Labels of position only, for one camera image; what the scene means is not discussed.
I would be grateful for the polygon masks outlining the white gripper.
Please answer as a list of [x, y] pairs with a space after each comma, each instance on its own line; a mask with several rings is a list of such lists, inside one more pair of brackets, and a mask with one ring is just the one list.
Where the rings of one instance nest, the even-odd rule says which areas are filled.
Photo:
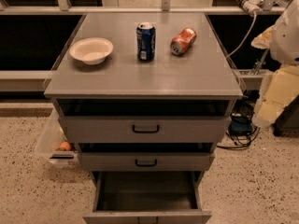
[[266, 128], [299, 95], [299, 67], [295, 66], [299, 64], [299, 0], [293, 0], [275, 25], [256, 36], [251, 45], [256, 49], [270, 48], [273, 60], [290, 64], [263, 77], [252, 122]]

